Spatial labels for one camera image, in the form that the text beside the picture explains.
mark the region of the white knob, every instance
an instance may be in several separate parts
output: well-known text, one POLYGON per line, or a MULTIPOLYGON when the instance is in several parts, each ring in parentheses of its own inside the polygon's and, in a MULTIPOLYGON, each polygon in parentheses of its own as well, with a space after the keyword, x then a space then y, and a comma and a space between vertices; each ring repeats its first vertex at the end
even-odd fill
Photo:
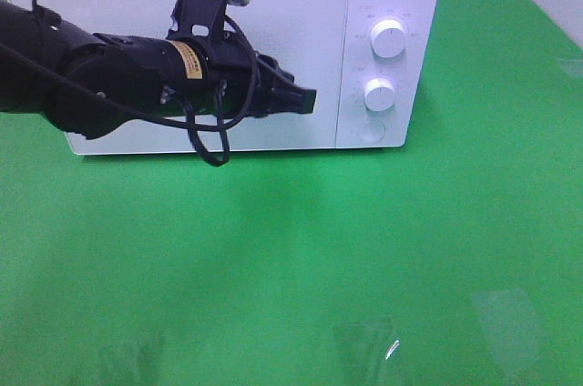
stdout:
POLYGON ((393 84, 384 78, 375 78, 364 86, 364 104, 372 111, 385 111, 394 105, 397 95, 393 84))
POLYGON ((404 50, 407 30, 397 18, 384 19, 373 27, 371 43, 375 54, 382 58, 398 56, 404 50))

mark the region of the green surface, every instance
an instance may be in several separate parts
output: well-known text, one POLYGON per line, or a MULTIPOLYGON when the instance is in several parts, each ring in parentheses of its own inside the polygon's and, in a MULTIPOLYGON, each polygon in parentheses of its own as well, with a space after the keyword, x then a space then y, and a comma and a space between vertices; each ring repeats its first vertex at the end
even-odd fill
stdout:
POLYGON ((529 0, 439 0, 405 147, 219 169, 0 116, 0 384, 583 383, 560 58, 529 0))

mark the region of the microwave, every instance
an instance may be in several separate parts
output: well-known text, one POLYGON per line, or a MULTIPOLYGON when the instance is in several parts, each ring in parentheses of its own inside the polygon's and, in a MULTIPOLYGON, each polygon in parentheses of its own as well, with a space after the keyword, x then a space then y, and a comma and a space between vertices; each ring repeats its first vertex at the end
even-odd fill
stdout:
MULTIPOLYGON (((9 0, 30 8, 31 0, 9 0)), ((163 38, 176 0, 41 0, 89 33, 163 38)), ((227 14, 254 49, 315 88, 308 115, 246 117, 231 150, 399 147, 405 142, 436 0, 250 0, 227 14)), ((201 123, 213 123, 203 117, 201 123)), ((202 133, 211 150, 216 133, 202 133)), ((192 152, 187 133, 131 120, 97 139, 67 133, 79 155, 192 152)))

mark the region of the green backdrop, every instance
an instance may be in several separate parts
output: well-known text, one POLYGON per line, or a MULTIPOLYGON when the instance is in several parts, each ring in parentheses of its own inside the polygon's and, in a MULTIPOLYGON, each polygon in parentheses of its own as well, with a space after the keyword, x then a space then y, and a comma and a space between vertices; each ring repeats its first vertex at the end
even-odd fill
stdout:
POLYGON ((439 0, 404 147, 219 169, 1 115, 0 384, 583 383, 581 56, 439 0))

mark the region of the yellow label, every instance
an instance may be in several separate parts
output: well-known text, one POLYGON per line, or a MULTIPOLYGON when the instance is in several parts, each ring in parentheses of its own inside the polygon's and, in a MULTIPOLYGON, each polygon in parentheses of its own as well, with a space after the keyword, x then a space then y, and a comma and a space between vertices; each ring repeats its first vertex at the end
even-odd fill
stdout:
POLYGON ((173 40, 169 40, 169 43, 176 47, 176 50, 179 51, 182 57, 182 62, 186 69, 186 78, 202 79, 202 67, 200 66, 199 56, 197 56, 196 52, 186 43, 175 42, 173 40))

